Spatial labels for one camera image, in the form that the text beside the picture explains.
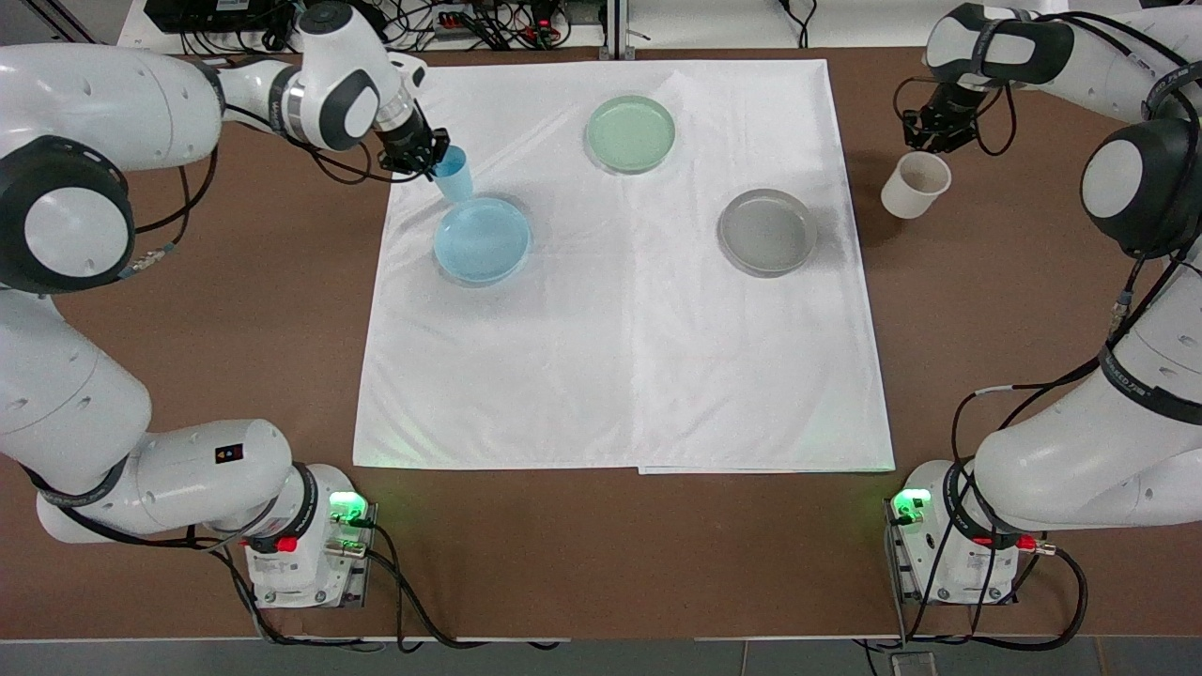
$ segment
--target brown table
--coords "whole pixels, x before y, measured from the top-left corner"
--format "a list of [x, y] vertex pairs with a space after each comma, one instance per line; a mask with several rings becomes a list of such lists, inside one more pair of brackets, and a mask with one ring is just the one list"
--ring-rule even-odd
[[[591, 49], [542, 55], [585, 60]], [[902, 152], [889, 97], [914, 49], [641, 52], [639, 58], [825, 58], [851, 176], [898, 472], [639, 476], [626, 470], [401, 472], [351, 467], [359, 368], [387, 186], [338, 185], [276, 138], [227, 125], [220, 168], [178, 254], [113, 287], [63, 297], [66, 318], [139, 378], [151, 429], [274, 421], [304, 462], [347, 470], [435, 619], [453, 635], [697, 638], [895, 633], [881, 499], [948, 456], [952, 409], [986, 385], [1051, 379], [1099, 345], [1129, 261], [1078, 206], [1077, 182], [1118, 125], [1019, 94], [1013, 149], [950, 158], [951, 191], [924, 218], [877, 192]], [[430, 54], [433, 64], [537, 60]], [[908, 101], [924, 100], [921, 88]], [[990, 113], [994, 144], [1006, 114]], [[174, 172], [131, 177], [138, 220], [178, 206]], [[1016, 404], [972, 404], [974, 447]], [[38, 527], [34, 490], [0, 462], [0, 639], [230, 636], [251, 630], [209, 557], [69, 546]], [[1202, 527], [1057, 534], [1089, 574], [1094, 634], [1202, 635]], [[998, 634], [1055, 633], [1075, 594], [1047, 562]], [[389, 635], [393, 589], [369, 607], [275, 616], [290, 631]], [[963, 631], [939, 609], [924, 629]]]

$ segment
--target black label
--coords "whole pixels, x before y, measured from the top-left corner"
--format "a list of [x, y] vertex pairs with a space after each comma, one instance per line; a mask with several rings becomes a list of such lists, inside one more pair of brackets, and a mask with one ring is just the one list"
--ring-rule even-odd
[[221, 446], [213, 452], [213, 459], [215, 459], [218, 464], [242, 459], [242, 444]]

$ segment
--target blue plate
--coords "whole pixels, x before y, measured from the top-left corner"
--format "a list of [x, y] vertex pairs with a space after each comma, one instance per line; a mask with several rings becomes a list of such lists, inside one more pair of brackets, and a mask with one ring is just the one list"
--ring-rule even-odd
[[434, 257], [474, 286], [508, 277], [530, 250], [530, 224], [513, 204], [480, 197], [456, 204], [434, 233]]

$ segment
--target white robotic arm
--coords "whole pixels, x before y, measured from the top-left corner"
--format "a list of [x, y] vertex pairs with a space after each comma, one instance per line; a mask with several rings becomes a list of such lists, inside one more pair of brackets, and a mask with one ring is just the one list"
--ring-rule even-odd
[[0, 48], [0, 453], [30, 474], [56, 539], [204, 524], [248, 545], [261, 605], [282, 607], [340, 601], [363, 553], [344, 542], [363, 511], [351, 482], [293, 463], [263, 420], [147, 433], [147, 390], [48, 295], [119, 278], [135, 236], [121, 172], [209, 155], [222, 118], [332, 150], [374, 130], [385, 168], [429, 173], [448, 140], [410, 91], [424, 65], [395, 55], [398, 69], [343, 2], [311, 6], [298, 34], [302, 66], [222, 71], [117, 47]]
[[[1189, 65], [1202, 59], [1202, 42], [1190, 38], [1202, 31], [1202, 7], [1113, 22], [962, 5], [932, 31], [926, 61], [940, 84], [922, 111], [904, 114], [906, 141], [959, 148], [972, 140], [966, 123], [987, 91], [1011, 83], [1133, 123], [1090, 159], [1082, 204], [1132, 257], [1185, 255], [1202, 214], [1197, 119], [1188, 109], [1202, 108]], [[1023, 533], [1202, 520], [1200, 306], [1202, 279], [1178, 273], [1125, 334], [1106, 342], [1077, 389], [990, 434], [963, 469], [935, 461], [911, 474], [892, 515], [918, 593], [933, 588], [932, 600], [960, 604], [1011, 598]], [[965, 486], [969, 474], [976, 491]], [[933, 542], [945, 539], [935, 569]]]

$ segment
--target gray floor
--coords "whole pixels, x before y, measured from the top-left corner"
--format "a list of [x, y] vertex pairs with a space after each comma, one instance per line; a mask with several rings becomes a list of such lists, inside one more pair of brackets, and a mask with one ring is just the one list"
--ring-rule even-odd
[[[987, 646], [934, 648], [940, 676], [1196, 676], [1202, 640], [1078, 639], [1051, 653]], [[874, 656], [877, 674], [891, 674]], [[72, 676], [739, 676], [740, 642], [581, 641], [549, 653], [524, 645], [457, 652], [436, 645], [415, 654], [395, 650], [353, 654], [285, 648], [257, 641], [143, 641], [0, 645], [0, 675]], [[745, 676], [870, 676], [851, 641], [751, 642]]]

